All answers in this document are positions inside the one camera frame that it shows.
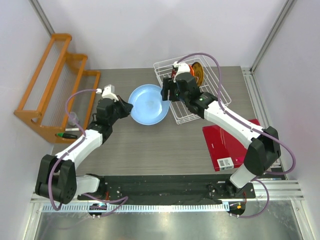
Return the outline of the light blue plate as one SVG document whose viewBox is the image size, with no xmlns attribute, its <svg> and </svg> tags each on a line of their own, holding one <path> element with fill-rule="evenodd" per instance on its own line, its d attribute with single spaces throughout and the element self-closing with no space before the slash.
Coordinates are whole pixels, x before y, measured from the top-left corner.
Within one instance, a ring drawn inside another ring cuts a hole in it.
<svg viewBox="0 0 320 240">
<path fill-rule="evenodd" d="M 163 101 L 162 88 L 154 84 L 137 87 L 129 96 L 128 102 L 133 105 L 131 117 L 141 125 L 151 126 L 161 122 L 170 109 L 169 101 Z"/>
</svg>

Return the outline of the yellow patterned plate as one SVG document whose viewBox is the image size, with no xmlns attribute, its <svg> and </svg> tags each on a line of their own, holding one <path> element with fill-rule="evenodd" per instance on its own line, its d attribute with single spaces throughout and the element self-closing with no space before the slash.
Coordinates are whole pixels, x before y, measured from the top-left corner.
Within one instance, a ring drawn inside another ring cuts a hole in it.
<svg viewBox="0 0 320 240">
<path fill-rule="evenodd" d="M 200 87 L 204 81 L 204 68 L 199 62 L 194 62 L 191 67 L 196 78 L 196 84 Z"/>
</svg>

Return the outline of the orange plate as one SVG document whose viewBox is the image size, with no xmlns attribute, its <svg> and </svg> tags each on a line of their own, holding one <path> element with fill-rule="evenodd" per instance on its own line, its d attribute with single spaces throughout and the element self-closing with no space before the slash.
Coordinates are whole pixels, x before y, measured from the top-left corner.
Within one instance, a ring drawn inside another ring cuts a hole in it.
<svg viewBox="0 0 320 240">
<path fill-rule="evenodd" d="M 189 66 L 190 74 L 191 74 L 192 76 L 194 76 L 194 75 L 195 75 L 195 72 L 194 72 L 193 67 L 192 67 L 190 64 L 189 64 L 188 66 Z"/>
</svg>

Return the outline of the red floral plate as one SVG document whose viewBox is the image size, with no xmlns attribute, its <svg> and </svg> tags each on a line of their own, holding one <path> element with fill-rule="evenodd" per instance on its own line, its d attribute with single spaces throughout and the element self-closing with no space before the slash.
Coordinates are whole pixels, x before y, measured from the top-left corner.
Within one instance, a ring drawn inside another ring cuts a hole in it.
<svg viewBox="0 0 320 240">
<path fill-rule="evenodd" d="M 172 78 L 172 79 L 175 79 L 176 73 L 177 73 L 177 71 L 174 70 L 174 69 L 171 71 L 171 78 Z"/>
</svg>

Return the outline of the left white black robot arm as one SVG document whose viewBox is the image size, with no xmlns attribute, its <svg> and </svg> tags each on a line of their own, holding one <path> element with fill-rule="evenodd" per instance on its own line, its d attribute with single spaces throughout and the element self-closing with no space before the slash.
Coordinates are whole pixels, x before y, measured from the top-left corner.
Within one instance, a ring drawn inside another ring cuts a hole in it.
<svg viewBox="0 0 320 240">
<path fill-rule="evenodd" d="M 113 132 L 113 124 L 130 115 L 133 105 L 118 97 L 98 101 L 93 121 L 84 134 L 56 155 L 46 154 L 40 161 L 35 193 L 52 203 L 68 204 L 75 196 L 90 194 L 100 200 L 107 192 L 103 177 L 76 175 L 76 169 L 87 156 L 103 145 Z"/>
</svg>

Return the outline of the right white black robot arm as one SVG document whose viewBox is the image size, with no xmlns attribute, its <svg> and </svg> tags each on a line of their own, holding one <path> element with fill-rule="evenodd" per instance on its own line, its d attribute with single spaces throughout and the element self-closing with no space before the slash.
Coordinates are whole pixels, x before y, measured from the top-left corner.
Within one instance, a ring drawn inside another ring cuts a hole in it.
<svg viewBox="0 0 320 240">
<path fill-rule="evenodd" d="M 281 156 L 275 128 L 263 128 L 228 111 L 212 93 L 202 92 L 190 73 L 164 77 L 161 96 L 164 101 L 182 102 L 191 113 L 219 126 L 246 149 L 243 164 L 225 182 L 231 198 L 242 194 L 251 180 L 261 176 Z"/>
</svg>

